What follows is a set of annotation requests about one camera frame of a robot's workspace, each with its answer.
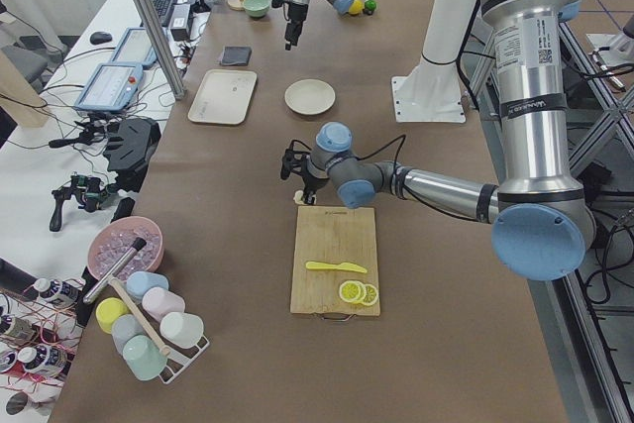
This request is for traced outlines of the cream rectangular tray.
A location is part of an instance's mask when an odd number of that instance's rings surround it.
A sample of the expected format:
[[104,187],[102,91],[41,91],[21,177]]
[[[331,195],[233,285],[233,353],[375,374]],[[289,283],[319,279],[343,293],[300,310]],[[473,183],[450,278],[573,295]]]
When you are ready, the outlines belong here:
[[238,126],[247,116],[258,76],[253,71],[210,69],[201,81],[187,118],[193,123]]

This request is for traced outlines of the mint green bowl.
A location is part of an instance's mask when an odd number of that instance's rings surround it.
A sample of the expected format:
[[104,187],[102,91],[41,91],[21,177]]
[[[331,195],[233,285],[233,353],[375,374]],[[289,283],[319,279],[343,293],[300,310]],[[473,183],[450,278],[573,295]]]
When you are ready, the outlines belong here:
[[271,0],[244,0],[245,13],[253,19],[264,17],[270,9]]

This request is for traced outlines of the wooden cutting board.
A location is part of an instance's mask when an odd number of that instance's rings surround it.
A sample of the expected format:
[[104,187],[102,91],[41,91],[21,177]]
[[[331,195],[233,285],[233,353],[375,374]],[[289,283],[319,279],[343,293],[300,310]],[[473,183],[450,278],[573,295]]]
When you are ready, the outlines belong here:
[[[350,262],[365,267],[368,272],[308,270],[305,268],[308,261]],[[379,316],[379,302],[365,307],[348,304],[339,298],[339,285],[346,280],[359,280],[379,287],[374,210],[368,207],[300,206],[296,221],[290,312],[331,317]]]

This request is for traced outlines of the white round plate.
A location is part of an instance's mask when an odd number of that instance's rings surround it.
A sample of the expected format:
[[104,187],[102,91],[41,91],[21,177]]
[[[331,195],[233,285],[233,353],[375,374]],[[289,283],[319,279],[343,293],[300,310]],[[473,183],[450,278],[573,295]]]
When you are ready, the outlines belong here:
[[314,116],[329,110],[335,103],[333,87],[319,79],[301,79],[289,85],[284,92],[286,106],[293,112]]

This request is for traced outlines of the grey folded cloth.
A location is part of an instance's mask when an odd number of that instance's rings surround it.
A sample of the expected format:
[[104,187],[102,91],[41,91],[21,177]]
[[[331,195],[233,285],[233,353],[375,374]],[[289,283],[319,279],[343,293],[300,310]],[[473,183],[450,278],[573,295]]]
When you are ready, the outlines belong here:
[[245,66],[249,64],[251,55],[251,47],[225,46],[219,57],[219,64],[222,66]]

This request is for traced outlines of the lemon slices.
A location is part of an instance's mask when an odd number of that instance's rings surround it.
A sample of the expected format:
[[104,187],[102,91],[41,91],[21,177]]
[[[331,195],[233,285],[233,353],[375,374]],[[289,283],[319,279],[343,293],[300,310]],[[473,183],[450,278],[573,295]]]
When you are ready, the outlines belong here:
[[363,283],[359,280],[346,280],[339,285],[339,298],[348,304],[371,307],[379,301],[379,291],[371,283]]

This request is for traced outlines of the teach pendant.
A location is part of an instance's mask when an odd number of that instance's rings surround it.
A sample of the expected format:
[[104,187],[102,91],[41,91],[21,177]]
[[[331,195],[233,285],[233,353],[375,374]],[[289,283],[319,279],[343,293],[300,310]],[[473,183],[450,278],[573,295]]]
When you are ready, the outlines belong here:
[[143,69],[157,61],[150,37],[143,27],[128,28],[110,58],[112,62],[139,63]]
[[143,76],[143,66],[137,62],[100,63],[73,108],[85,112],[120,112],[131,103]]

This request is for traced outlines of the white plastic cup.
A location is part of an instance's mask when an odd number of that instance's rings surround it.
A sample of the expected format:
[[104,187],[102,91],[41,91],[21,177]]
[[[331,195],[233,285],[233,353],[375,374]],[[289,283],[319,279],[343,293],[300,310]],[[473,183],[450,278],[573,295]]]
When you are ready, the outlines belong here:
[[161,335],[183,349],[192,348],[204,334],[203,320],[195,314],[170,312],[160,321]]

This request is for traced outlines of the pink plastic cup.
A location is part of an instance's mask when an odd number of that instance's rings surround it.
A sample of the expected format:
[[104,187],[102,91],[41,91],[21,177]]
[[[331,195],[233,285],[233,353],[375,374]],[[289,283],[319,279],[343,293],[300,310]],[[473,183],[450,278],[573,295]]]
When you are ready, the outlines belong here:
[[162,287],[149,289],[142,298],[143,309],[156,321],[171,312],[184,312],[184,299]]

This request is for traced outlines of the blue plastic cup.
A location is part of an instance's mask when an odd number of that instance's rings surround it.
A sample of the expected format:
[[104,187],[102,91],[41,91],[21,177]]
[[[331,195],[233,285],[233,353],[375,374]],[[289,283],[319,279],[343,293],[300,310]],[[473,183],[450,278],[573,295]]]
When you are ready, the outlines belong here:
[[126,280],[128,294],[137,300],[142,300],[144,295],[154,287],[169,290],[167,277],[155,272],[135,271]]

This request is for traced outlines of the computer mouse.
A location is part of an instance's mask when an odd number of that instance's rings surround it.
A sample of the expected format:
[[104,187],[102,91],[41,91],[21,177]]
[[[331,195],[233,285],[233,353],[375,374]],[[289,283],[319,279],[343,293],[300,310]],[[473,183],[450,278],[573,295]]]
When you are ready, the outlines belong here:
[[110,43],[112,40],[113,40],[113,37],[110,33],[101,32],[101,31],[93,32],[89,37],[90,44],[94,46]]

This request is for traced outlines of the pink bowl with ice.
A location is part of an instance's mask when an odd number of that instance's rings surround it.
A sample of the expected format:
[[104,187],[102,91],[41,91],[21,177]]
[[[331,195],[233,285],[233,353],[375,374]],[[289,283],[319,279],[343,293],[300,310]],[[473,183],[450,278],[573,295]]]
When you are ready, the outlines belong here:
[[117,277],[125,281],[136,271],[156,271],[164,252],[162,232],[154,221],[130,216],[110,223],[93,240],[88,250],[89,273],[95,279],[102,277],[138,238],[146,241],[145,246],[133,256]]

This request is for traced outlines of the metal muddler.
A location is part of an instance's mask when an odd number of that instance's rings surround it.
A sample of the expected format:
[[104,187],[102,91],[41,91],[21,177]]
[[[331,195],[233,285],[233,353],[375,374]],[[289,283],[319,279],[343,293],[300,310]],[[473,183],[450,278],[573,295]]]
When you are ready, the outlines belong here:
[[132,245],[123,253],[118,260],[105,272],[105,274],[98,279],[98,281],[84,293],[82,302],[86,305],[92,304],[102,290],[108,285],[109,281],[117,276],[134,257],[142,250],[147,244],[147,241],[143,238],[137,237]]

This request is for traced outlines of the yellow plastic cup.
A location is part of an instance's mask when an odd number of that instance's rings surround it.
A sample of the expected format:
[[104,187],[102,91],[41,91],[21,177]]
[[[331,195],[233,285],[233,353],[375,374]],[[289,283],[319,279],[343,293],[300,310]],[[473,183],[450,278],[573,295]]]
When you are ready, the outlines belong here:
[[129,313],[130,310],[122,299],[108,297],[97,305],[95,316],[100,329],[106,334],[111,334],[114,323]]

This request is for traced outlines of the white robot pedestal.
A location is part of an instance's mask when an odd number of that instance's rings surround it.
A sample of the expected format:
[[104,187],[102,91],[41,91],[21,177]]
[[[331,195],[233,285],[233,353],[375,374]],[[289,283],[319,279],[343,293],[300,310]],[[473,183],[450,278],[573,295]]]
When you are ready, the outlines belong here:
[[464,123],[458,63],[477,0],[435,0],[417,66],[392,78],[399,123]]

